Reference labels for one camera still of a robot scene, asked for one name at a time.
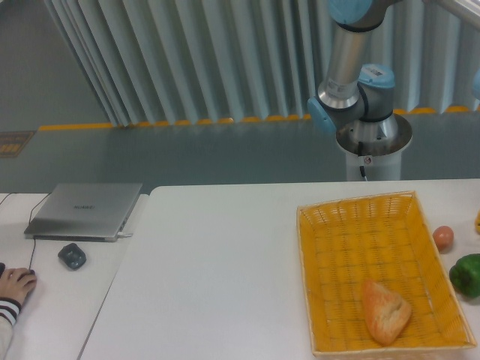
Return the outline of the person's hand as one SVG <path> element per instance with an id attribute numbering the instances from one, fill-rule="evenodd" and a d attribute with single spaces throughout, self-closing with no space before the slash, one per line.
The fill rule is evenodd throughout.
<path id="1" fill-rule="evenodd" d="M 27 298 L 24 286 L 29 279 L 28 273 L 27 268 L 6 268 L 1 275 L 1 297 L 16 300 L 23 305 Z"/>

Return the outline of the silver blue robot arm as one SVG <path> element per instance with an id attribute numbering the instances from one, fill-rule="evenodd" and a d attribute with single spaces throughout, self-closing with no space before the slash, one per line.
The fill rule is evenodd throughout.
<path id="1" fill-rule="evenodd" d="M 413 131 L 393 111 L 395 75 L 365 64 L 371 33 L 383 24 L 394 1 L 330 1 L 336 31 L 325 79 L 307 102 L 314 123 L 336 134 L 337 144 L 356 157 L 403 151 Z"/>

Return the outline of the striped sleeve forearm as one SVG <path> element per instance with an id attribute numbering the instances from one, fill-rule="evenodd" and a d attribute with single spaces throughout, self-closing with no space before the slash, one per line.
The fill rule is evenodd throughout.
<path id="1" fill-rule="evenodd" d="M 1 298 L 1 359 L 4 359 L 13 338 L 13 330 L 22 305 L 11 298 Z"/>

